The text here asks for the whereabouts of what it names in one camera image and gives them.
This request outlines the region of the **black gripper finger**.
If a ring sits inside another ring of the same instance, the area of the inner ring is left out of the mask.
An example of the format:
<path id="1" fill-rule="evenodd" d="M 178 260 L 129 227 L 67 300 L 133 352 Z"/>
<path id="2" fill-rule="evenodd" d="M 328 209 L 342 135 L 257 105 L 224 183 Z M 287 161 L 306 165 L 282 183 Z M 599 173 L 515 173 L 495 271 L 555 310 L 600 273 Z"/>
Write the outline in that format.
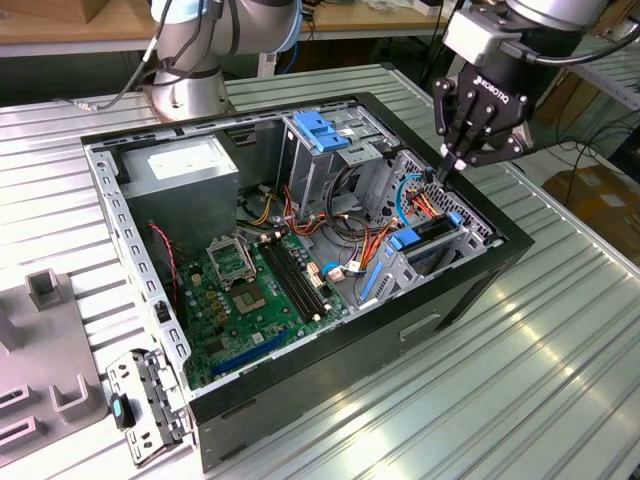
<path id="1" fill-rule="evenodd" d="M 438 176 L 448 176 L 464 154 L 468 130 L 469 92 L 458 86 L 453 77 L 439 78 L 433 85 L 434 121 L 436 132 L 442 137 Z"/>
<path id="2" fill-rule="evenodd" d="M 467 167 L 479 168 L 515 160 L 532 152 L 532 136 L 528 123 L 508 131 L 480 137 L 463 150 L 453 152 L 452 170 L 461 172 Z"/>

